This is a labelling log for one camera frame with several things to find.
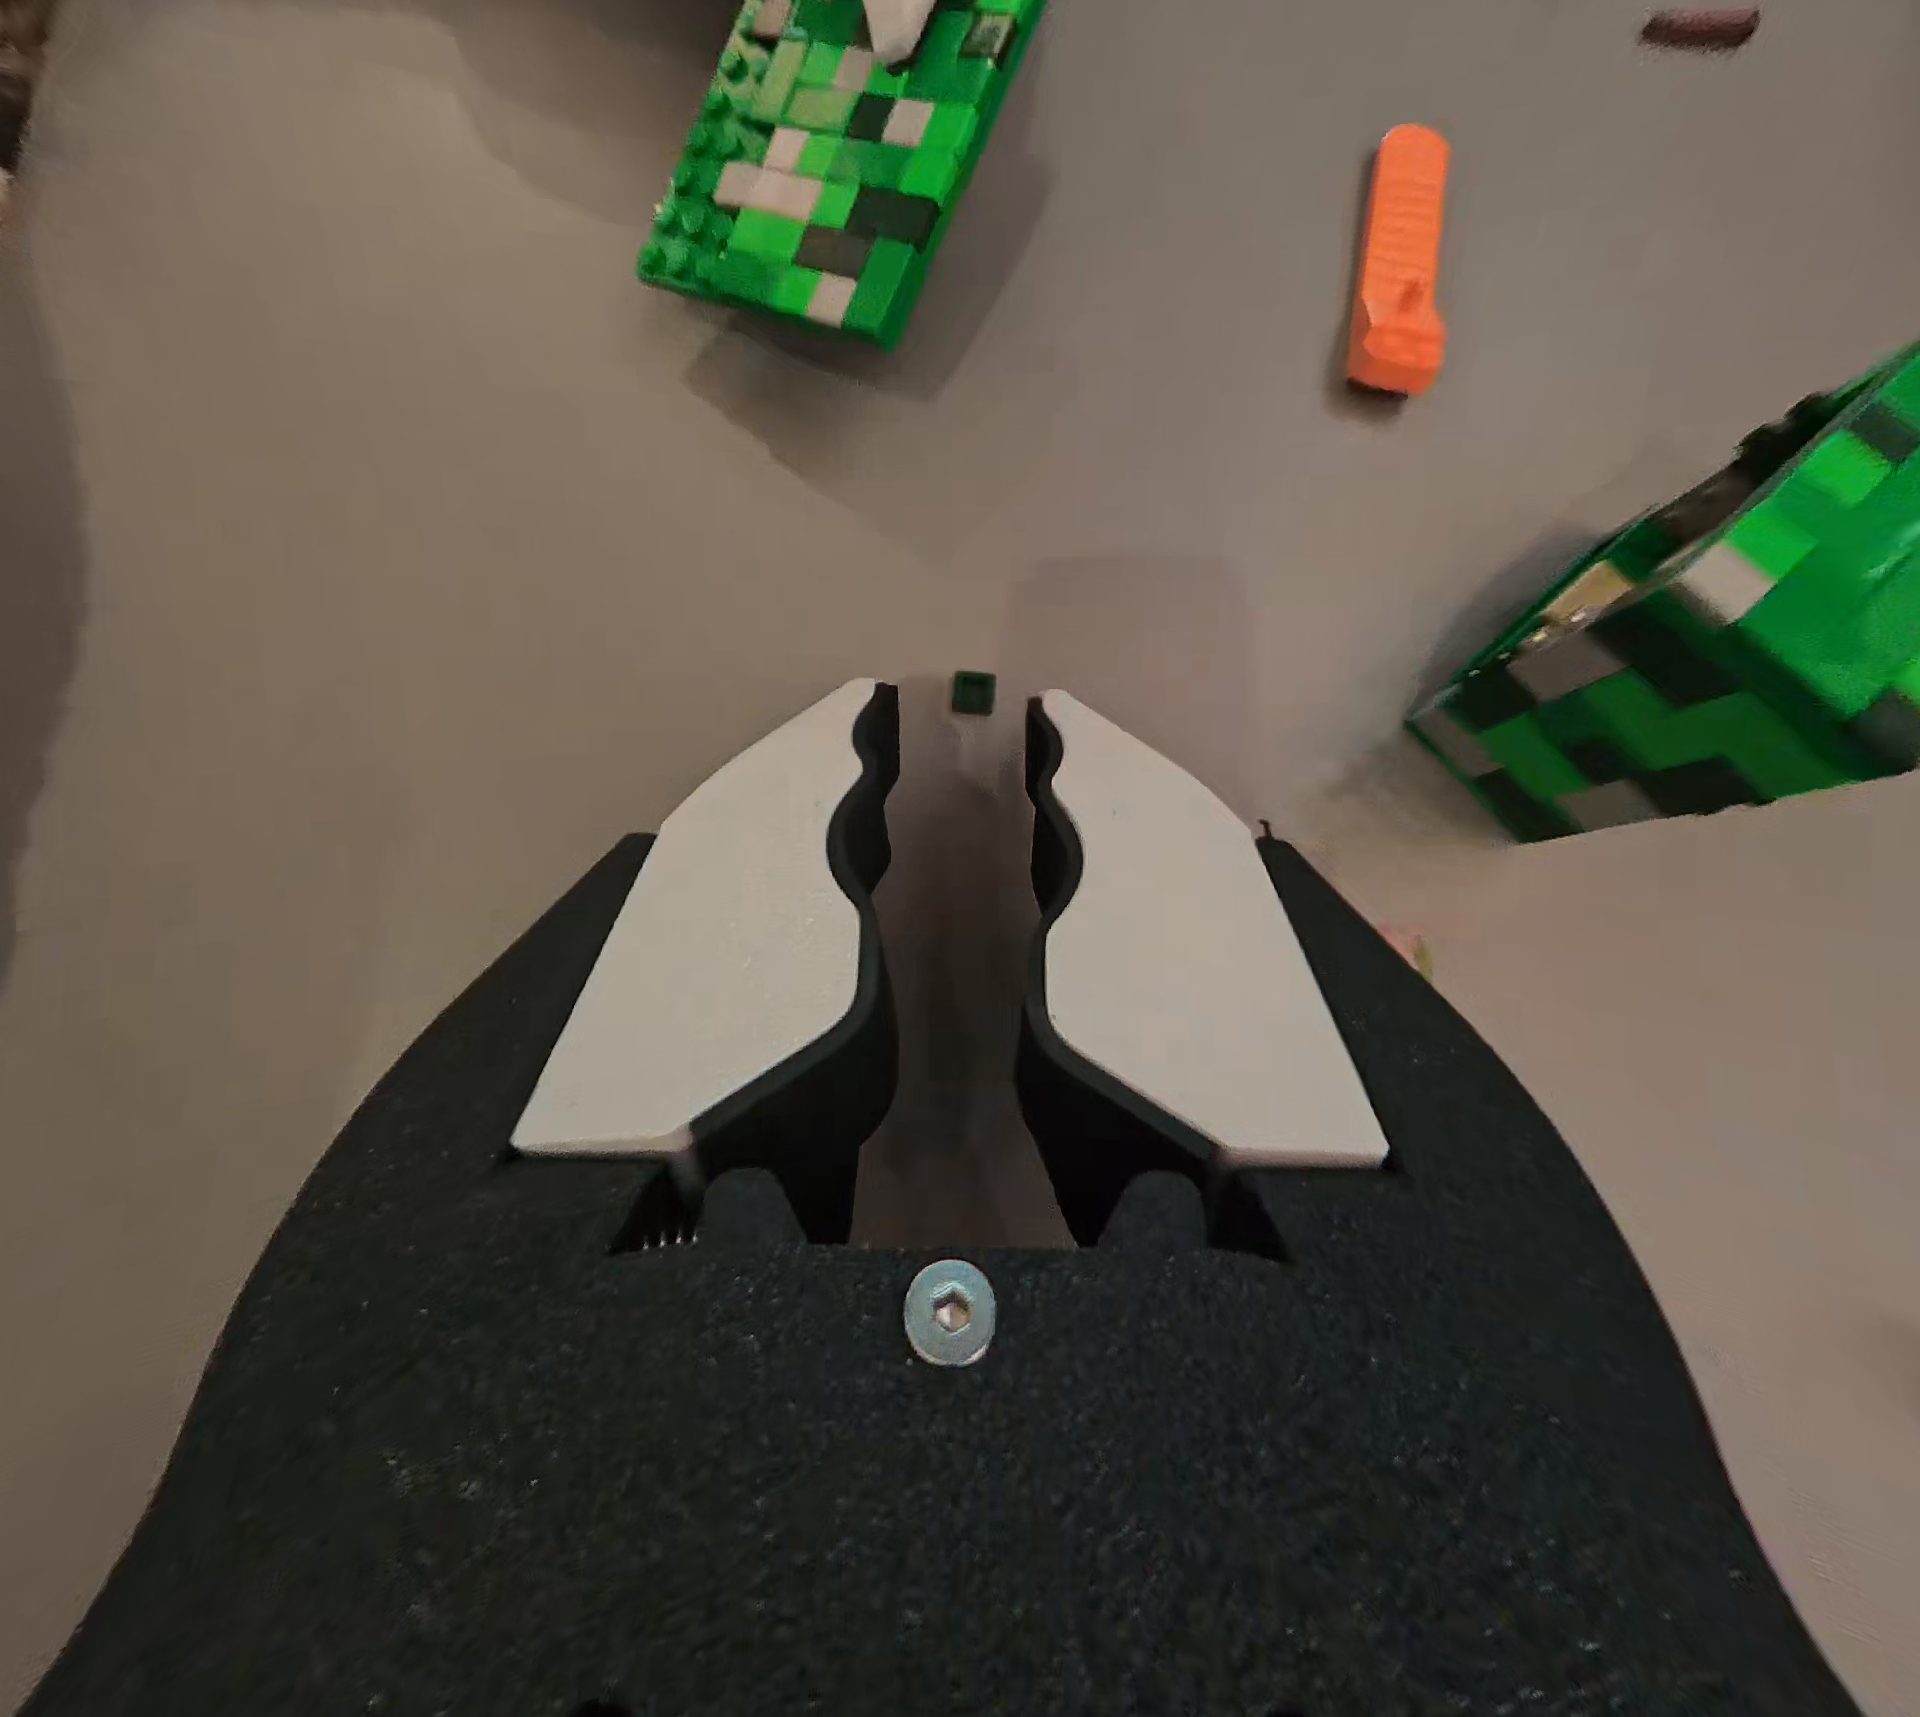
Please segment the orange brick separator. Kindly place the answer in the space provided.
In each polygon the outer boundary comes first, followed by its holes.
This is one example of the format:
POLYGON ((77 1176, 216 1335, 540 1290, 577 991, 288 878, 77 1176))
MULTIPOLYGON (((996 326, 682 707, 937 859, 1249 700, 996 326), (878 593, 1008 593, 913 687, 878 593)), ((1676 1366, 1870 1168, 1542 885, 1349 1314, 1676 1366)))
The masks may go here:
POLYGON ((1397 122, 1371 158, 1345 340, 1345 380, 1388 397, 1424 395, 1448 346, 1438 265, 1452 149, 1432 126, 1397 122))

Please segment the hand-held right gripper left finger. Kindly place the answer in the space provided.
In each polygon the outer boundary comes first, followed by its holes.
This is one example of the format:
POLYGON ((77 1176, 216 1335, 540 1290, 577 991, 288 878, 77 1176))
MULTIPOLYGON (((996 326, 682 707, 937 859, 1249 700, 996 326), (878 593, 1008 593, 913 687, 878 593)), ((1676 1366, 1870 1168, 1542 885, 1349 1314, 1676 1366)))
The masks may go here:
POLYGON ((899 1084, 876 913, 898 699, 843 682, 669 812, 512 1130, 516 1158, 653 1162, 687 1210, 763 1171, 809 1244, 850 1242, 860 1158, 899 1084))

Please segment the green mosaic lego panel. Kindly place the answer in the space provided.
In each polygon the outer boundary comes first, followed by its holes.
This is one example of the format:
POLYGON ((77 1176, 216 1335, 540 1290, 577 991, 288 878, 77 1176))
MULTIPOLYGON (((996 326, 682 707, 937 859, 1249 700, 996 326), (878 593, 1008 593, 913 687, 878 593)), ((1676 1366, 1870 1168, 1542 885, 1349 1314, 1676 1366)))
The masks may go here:
POLYGON ((864 0, 744 0, 635 279, 878 348, 909 320, 1045 0, 937 0, 886 64, 864 0))

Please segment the green hollow lego build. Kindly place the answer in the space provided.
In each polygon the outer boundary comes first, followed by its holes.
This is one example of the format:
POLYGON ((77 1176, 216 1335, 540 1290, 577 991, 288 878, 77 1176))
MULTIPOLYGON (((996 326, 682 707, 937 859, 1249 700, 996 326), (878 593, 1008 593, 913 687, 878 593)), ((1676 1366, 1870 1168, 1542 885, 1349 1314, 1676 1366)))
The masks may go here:
POLYGON ((1914 773, 1917 346, 1604 538, 1403 731, 1522 843, 1914 773))

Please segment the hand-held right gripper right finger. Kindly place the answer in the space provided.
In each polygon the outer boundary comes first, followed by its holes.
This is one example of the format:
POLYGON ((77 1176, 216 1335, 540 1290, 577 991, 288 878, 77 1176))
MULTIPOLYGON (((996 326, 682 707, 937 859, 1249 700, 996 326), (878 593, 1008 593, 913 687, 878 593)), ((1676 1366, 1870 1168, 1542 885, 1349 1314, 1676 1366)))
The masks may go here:
POLYGON ((1066 690, 1025 704, 1023 741, 1015 1095, 1071 1244, 1139 1178, 1184 1180, 1215 1233, 1245 1178, 1382 1176, 1388 1133, 1261 841, 1066 690))

